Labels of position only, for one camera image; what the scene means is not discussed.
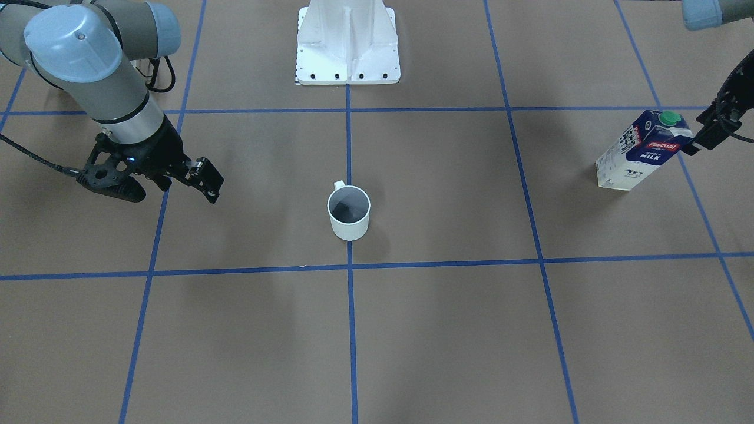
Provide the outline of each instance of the blue grid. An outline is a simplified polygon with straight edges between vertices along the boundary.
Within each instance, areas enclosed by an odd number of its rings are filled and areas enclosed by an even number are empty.
[[[350,333],[350,347],[351,347],[351,416],[352,423],[358,423],[358,396],[357,396],[357,335],[356,335],[356,322],[355,322],[355,310],[354,310],[354,270],[355,269],[399,269],[399,268],[439,268],[439,267],[460,267],[460,266],[508,266],[508,265],[539,265],[541,271],[541,277],[544,284],[544,291],[547,297],[547,304],[550,310],[550,319],[553,325],[553,335],[556,339],[558,348],[560,363],[562,367],[563,379],[569,403],[572,412],[572,419],[574,424],[579,423],[578,410],[576,407],[576,401],[574,392],[571,386],[568,365],[566,360],[565,349],[562,344],[562,340],[559,333],[559,326],[557,321],[556,308],[550,292],[550,285],[547,279],[547,264],[553,263],[604,263],[604,262],[621,262],[621,261],[652,261],[652,260],[697,260],[697,259],[718,259],[721,267],[725,273],[728,283],[731,287],[731,292],[734,295],[738,308],[741,312],[746,326],[749,330],[749,334],[754,340],[754,328],[752,328],[751,320],[748,313],[741,301],[740,294],[736,288],[736,284],[730,274],[726,258],[736,257],[754,257],[754,252],[722,252],[717,239],[714,235],[713,228],[707,218],[700,196],[694,186],[694,181],[691,178],[691,174],[686,167],[683,158],[679,155],[679,161],[682,166],[684,175],[688,182],[689,188],[694,196],[697,207],[705,223],[706,229],[709,233],[710,240],[713,243],[715,252],[713,253],[688,253],[688,254],[665,254],[665,255],[632,255],[632,256],[614,256],[614,257],[567,257],[567,258],[546,258],[544,257],[541,249],[541,243],[539,240],[535,213],[532,208],[531,199],[529,196],[529,188],[526,184],[526,173],[524,171],[523,161],[518,146],[518,139],[516,137],[516,128],[513,122],[512,112],[523,111],[557,111],[557,110],[645,110],[645,109],[691,109],[691,110],[704,110],[706,106],[668,106],[662,105],[657,92],[654,89],[654,85],[651,81],[649,72],[642,59],[639,48],[633,38],[630,26],[626,20],[623,9],[618,0],[613,0],[618,13],[621,16],[624,28],[626,29],[627,36],[631,42],[634,52],[636,53],[636,59],[642,67],[647,84],[652,92],[652,96],[655,100],[654,105],[647,106],[533,106],[533,107],[516,107],[511,106],[508,100],[507,89],[505,85],[505,79],[502,71],[500,54],[498,51],[497,43],[495,40],[494,26],[492,24],[492,18],[489,13],[488,0],[483,0],[483,4],[486,12],[486,19],[489,28],[490,40],[492,42],[492,51],[495,55],[495,62],[497,64],[498,76],[500,78],[501,92],[504,98],[505,106],[502,107],[436,107],[436,108],[352,108],[351,107],[351,88],[345,87],[345,108],[334,109],[187,109],[187,103],[189,98],[189,91],[191,88],[192,75],[196,56],[198,52],[199,42],[201,40],[201,30],[204,22],[204,14],[207,7],[207,0],[203,0],[201,4],[201,12],[198,21],[198,27],[196,37],[194,41],[192,58],[188,69],[188,76],[186,79],[184,96],[182,100],[181,109],[166,110],[167,114],[177,114],[178,122],[176,129],[180,132],[183,125],[183,120],[186,115],[191,114],[252,114],[252,113],[331,113],[342,112],[346,114],[346,162],[347,162],[347,179],[348,184],[351,184],[352,166],[351,166],[351,116],[353,113],[386,113],[386,112],[506,112],[507,121],[510,127],[510,132],[513,140],[513,147],[516,153],[516,162],[519,167],[520,179],[524,198],[526,200],[526,207],[529,212],[529,221],[532,227],[532,237],[534,239],[537,257],[525,258],[518,260],[480,260],[480,261],[446,261],[446,262],[416,262],[416,263],[365,263],[354,264],[353,263],[353,244],[347,243],[347,263],[346,264],[334,264],[334,265],[319,265],[319,266],[278,266],[278,267],[257,267],[257,268],[233,268],[233,269],[176,269],[176,270],[155,270],[155,263],[158,255],[158,249],[160,244],[160,238],[162,233],[162,225],[165,218],[165,212],[168,205],[168,198],[170,192],[166,192],[163,195],[161,209],[158,219],[157,228],[155,230],[155,239],[152,246],[152,255],[149,263],[148,271],[124,271],[124,272],[87,272],[87,273],[60,273],[60,274],[31,274],[31,275],[0,275],[0,281],[34,281],[45,279],[73,279],[73,278],[123,278],[123,277],[146,277],[145,289],[143,293],[143,300],[139,311],[139,320],[136,326],[136,335],[134,337],[133,351],[131,355],[131,361],[128,369],[127,382],[124,390],[123,403],[121,406],[121,414],[119,418],[119,424],[124,424],[127,415],[128,402],[130,399],[130,391],[133,384],[133,375],[136,370],[136,363],[139,354],[139,345],[142,336],[144,320],[146,317],[147,306],[149,303],[149,293],[152,286],[152,279],[155,276],[175,276],[175,275],[224,275],[224,274],[251,274],[251,273],[269,273],[269,272],[317,272],[317,271],[332,271],[332,270],[345,270],[348,273],[348,313],[349,313],[349,333]],[[8,101],[8,105],[4,112],[2,112],[2,119],[0,120],[0,131],[5,126],[6,121],[10,116],[24,116],[24,115],[83,115],[80,111],[57,111],[57,112],[13,112],[11,111],[13,103],[18,95],[21,82],[23,81],[25,70],[21,70],[17,83],[11,98]]]

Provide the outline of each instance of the cup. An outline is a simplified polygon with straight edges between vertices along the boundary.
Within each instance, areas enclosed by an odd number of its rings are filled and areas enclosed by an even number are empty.
[[[327,199],[327,213],[335,235],[346,241],[361,238],[369,228],[369,196],[356,186],[335,183],[335,191]]]

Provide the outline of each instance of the milk carton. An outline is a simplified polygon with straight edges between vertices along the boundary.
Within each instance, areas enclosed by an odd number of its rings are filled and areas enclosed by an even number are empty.
[[[631,190],[693,138],[683,117],[645,110],[621,138],[597,159],[597,184]]]

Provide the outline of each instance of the white mounting bracket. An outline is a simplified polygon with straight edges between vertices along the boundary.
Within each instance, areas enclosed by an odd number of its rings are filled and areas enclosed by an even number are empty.
[[[400,80],[395,11],[382,0],[311,0],[299,11],[296,83]]]

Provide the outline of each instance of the green cap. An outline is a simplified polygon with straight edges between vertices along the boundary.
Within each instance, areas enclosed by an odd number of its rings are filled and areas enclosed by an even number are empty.
[[[675,125],[681,121],[681,115],[672,110],[666,110],[660,114],[660,122],[665,125]]]

